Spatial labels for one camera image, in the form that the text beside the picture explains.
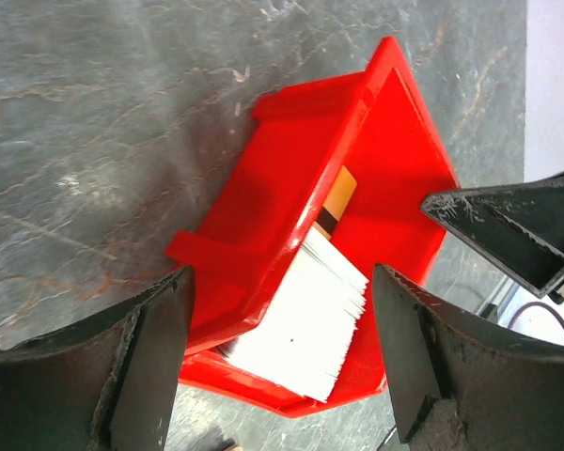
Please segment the red plastic bin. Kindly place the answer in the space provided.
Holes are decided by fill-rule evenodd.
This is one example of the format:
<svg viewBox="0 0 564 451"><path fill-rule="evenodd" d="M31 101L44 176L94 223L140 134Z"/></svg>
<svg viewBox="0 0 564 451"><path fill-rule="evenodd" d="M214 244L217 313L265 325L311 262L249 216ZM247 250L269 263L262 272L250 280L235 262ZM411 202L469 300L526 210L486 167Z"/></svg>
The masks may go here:
<svg viewBox="0 0 564 451"><path fill-rule="evenodd" d="M415 77L386 37L364 70L285 87L252 115L258 126L211 209L165 251L196 274L180 383L288 418L376 396L386 380L372 309L326 402L241 371L216 347L262 321L341 168L357 185L334 246L365 275L385 263L426 281L446 232L420 205L459 182Z"/></svg>

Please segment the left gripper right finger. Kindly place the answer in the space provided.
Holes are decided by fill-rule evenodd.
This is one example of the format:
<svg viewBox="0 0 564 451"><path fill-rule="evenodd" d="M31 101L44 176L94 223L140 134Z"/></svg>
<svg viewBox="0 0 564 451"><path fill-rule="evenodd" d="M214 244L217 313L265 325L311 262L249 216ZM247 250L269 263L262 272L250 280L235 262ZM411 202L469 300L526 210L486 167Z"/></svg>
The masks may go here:
<svg viewBox="0 0 564 451"><path fill-rule="evenodd" d="M397 438L412 450L564 450L564 347L378 264L372 301Z"/></svg>

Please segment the gold credit card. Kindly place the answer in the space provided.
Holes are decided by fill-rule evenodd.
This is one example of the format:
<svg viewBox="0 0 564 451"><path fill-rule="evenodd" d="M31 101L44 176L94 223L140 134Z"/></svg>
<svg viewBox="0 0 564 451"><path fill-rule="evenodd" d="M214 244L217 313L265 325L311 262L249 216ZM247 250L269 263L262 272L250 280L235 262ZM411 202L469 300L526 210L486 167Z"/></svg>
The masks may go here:
<svg viewBox="0 0 564 451"><path fill-rule="evenodd" d="M357 181L353 174L346 166L342 166L314 222L314 227L328 241L331 240L342 215L347 209L356 186Z"/></svg>

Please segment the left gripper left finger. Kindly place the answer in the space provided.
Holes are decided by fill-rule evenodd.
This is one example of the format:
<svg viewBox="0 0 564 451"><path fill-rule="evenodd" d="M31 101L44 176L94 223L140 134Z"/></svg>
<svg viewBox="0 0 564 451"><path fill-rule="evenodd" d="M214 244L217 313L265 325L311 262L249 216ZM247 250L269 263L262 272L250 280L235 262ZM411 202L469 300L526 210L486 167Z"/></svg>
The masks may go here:
<svg viewBox="0 0 564 451"><path fill-rule="evenodd" d="M0 450L162 450L196 298L183 267L0 350Z"/></svg>

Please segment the beige leather card holder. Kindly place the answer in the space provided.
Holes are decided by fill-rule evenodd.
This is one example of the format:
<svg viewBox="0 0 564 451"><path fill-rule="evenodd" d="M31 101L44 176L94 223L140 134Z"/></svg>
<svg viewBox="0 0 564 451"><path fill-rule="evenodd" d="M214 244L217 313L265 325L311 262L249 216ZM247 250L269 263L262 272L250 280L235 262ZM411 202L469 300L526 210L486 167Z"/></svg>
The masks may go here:
<svg viewBox="0 0 564 451"><path fill-rule="evenodd" d="M207 451L243 451L243 448L234 439L225 439L210 445Z"/></svg>

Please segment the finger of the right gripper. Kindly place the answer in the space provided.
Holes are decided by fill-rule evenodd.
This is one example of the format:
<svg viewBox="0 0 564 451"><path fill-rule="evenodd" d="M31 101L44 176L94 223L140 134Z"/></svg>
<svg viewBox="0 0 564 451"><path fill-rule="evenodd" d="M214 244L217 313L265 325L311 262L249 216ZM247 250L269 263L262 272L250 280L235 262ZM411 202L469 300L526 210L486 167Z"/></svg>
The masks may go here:
<svg viewBox="0 0 564 451"><path fill-rule="evenodd" d="M564 171L430 194L420 209L530 293L564 299Z"/></svg>

